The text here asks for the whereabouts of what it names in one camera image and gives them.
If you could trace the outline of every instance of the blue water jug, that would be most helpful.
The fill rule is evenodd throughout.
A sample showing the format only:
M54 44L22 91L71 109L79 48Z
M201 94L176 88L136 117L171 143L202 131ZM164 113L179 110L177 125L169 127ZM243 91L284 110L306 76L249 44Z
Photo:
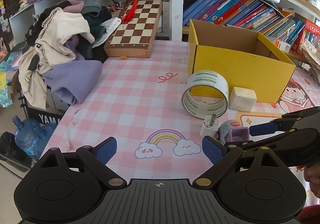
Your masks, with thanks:
M31 129L31 126L33 124L38 124L40 126L40 124L32 118L21 121L18 116L13 117L12 121L18 128L14 133L17 146L25 151L27 155L36 159L32 146L35 138L35 133Z
M49 142L53 132L55 131L57 124L55 123L48 123L42 127L39 124L32 124L31 128L35 133L35 138L33 140L33 152L35 154L36 160L39 160L45 146Z

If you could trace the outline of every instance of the checkered tablecloth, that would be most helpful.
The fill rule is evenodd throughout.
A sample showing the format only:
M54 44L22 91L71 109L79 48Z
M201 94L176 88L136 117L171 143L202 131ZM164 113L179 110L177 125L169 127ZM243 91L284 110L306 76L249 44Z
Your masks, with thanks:
M181 104L187 79L188 43L155 41L150 58L124 61L108 58L84 102L68 109L44 151L59 147L62 152L71 152L83 145L96 146L114 136L117 153L107 166L127 181L188 178L192 182L212 164L200 148L203 121L188 114ZM297 68L293 79L313 104L319 106L320 88L312 77ZM237 119L242 125L250 126L283 113L278 103L256 103L250 113L228 110L219 120L222 123ZM190 139L180 144L188 143L192 154L182 152L182 148L176 150L179 139ZM156 157L148 158L152 153ZM291 170L308 191L302 172ZM307 194L307 205L318 203L312 193Z

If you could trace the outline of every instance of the ribbed gray plate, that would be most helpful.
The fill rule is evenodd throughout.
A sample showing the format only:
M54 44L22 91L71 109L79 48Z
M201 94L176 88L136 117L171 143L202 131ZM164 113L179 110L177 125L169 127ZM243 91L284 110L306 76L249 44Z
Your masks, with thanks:
M109 191L87 216L70 224L249 224L224 210L213 193L187 180L138 180ZM298 224L290 220L284 224ZM21 224L32 224L22 221Z

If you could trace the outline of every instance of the cloud print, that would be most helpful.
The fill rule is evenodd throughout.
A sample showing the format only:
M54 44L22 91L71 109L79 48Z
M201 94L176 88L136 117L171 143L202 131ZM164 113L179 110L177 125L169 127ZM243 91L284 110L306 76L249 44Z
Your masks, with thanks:
M158 148L155 144L143 142L139 145L139 148L136 150L135 154L136 157L139 159L159 157L162 155L162 150Z
M201 152L201 147L191 139L180 139L173 151L178 156L199 154Z

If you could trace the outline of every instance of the beige shirt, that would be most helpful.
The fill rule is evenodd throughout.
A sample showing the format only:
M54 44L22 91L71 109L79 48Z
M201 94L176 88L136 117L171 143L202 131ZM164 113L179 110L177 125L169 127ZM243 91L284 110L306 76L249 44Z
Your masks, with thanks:
M23 95L31 106L47 110L47 85L42 74L57 64L71 62L75 54L64 46L71 36L81 34L90 43L94 37L90 34L88 22L81 14L63 12L61 8L54 9L43 22L44 27L35 47L30 47L19 62L19 81ZM39 62L34 71L29 70L30 62L39 55Z

